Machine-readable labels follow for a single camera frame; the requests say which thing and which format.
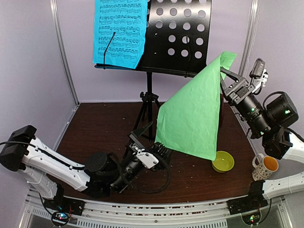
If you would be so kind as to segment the wooden metronome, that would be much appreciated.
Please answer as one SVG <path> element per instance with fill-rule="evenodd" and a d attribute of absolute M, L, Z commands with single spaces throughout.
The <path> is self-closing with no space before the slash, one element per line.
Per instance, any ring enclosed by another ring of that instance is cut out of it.
<path fill-rule="evenodd" d="M 219 125 L 218 125 L 219 129 L 223 125 L 223 119 L 224 119 L 223 106 L 224 106 L 224 97 L 223 97 L 223 95 L 220 95 Z"/>

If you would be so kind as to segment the green sheet music page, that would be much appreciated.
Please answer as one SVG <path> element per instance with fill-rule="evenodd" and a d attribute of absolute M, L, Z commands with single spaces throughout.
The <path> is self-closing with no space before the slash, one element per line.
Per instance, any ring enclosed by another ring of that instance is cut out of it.
<path fill-rule="evenodd" d="M 160 106 L 155 141 L 166 148 L 213 161 L 216 158 L 220 80 L 237 54 L 222 52 Z"/>

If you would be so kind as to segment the black music stand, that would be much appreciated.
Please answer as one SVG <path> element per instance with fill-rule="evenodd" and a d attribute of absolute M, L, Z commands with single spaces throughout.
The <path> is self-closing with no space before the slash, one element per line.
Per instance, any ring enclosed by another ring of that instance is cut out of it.
<path fill-rule="evenodd" d="M 160 106 L 152 92 L 154 73 L 194 77 L 207 64 L 210 0 L 151 0 L 143 57 L 137 71 L 147 74 L 147 92 L 141 92 L 142 107 L 134 128 L 153 119 L 152 105 Z"/>

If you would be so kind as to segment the blue sheet music page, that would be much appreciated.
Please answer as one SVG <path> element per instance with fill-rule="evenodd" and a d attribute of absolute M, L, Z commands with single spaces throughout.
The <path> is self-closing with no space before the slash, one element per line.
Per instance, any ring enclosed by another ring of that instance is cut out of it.
<path fill-rule="evenodd" d="M 93 63 L 136 69 L 144 53 L 147 0 L 96 0 Z"/>

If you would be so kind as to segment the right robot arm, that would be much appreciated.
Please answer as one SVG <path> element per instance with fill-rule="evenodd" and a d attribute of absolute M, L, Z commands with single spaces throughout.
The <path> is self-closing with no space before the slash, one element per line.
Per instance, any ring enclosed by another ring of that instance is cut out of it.
<path fill-rule="evenodd" d="M 250 72 L 251 81 L 223 67 L 220 72 L 234 83 L 226 86 L 220 79 L 220 88 L 229 105 L 239 112 L 252 134 L 251 139 L 262 138 L 262 146 L 267 155 L 281 160 L 304 163 L 304 139 L 289 128 L 299 116 L 289 95 L 276 91 L 268 95 L 261 105 L 256 99 L 265 86 L 268 74 L 263 66 L 254 67 Z M 279 95 L 265 106 L 266 100 Z M 304 172 L 275 180 L 255 180 L 250 185 L 248 196 L 242 197 L 246 209 L 254 209 L 261 202 L 277 196 L 304 190 Z"/>

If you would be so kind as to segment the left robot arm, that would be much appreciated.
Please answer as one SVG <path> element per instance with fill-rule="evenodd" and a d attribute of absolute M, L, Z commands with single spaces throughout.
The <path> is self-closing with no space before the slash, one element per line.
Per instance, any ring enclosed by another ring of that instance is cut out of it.
<path fill-rule="evenodd" d="M 113 152 L 98 152 L 85 164 L 68 159 L 46 146 L 35 135 L 36 128 L 27 125 L 14 131 L 8 141 L 1 142 L 3 148 L 0 152 L 0 163 L 10 171 L 22 173 L 25 180 L 58 211 L 64 211 L 68 207 L 68 200 L 63 197 L 63 188 L 51 181 L 48 175 L 94 199 L 109 197 L 111 191 L 122 193 L 128 187 L 145 194 L 159 193 L 171 181 L 172 151 L 159 142 L 145 147 L 139 141 L 140 136 L 151 125 L 152 123 L 148 123 L 130 132 L 122 161 Z M 136 187 L 133 180 L 143 169 L 153 172 L 165 170 L 165 184 L 157 190 Z"/>

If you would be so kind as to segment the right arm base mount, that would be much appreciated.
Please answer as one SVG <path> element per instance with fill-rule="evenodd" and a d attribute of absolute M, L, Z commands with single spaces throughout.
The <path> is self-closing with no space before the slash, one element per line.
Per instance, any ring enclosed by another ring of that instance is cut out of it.
<path fill-rule="evenodd" d="M 272 200 L 269 202 L 263 197 L 262 190 L 250 190 L 247 196 L 227 201 L 230 215 L 241 214 L 243 222 L 250 226 L 260 225 L 268 216 Z M 268 211 L 262 217 L 261 209 L 268 206 Z"/>

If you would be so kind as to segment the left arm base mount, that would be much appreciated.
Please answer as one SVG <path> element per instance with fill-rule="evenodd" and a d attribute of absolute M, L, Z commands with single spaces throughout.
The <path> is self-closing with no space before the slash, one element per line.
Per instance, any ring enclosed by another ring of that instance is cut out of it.
<path fill-rule="evenodd" d="M 72 215 L 81 216 L 85 202 L 79 199 L 64 196 L 64 189 L 58 186 L 53 199 L 47 199 L 39 195 L 43 208 L 51 216 L 51 222 L 55 227 L 63 227 L 69 223 Z"/>

